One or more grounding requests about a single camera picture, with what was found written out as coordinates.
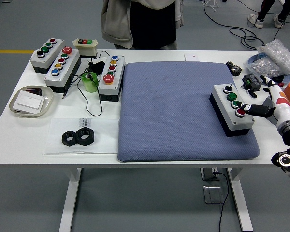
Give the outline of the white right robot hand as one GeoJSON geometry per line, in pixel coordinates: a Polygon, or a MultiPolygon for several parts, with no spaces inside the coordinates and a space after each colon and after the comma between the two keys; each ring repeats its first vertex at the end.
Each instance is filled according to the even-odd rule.
{"type": "Polygon", "coordinates": [[[240,109],[252,116],[269,118],[272,115],[277,119],[278,129],[290,124],[290,102],[281,87],[267,76],[260,76],[261,80],[268,85],[272,107],[256,104],[238,103],[240,109]]]}

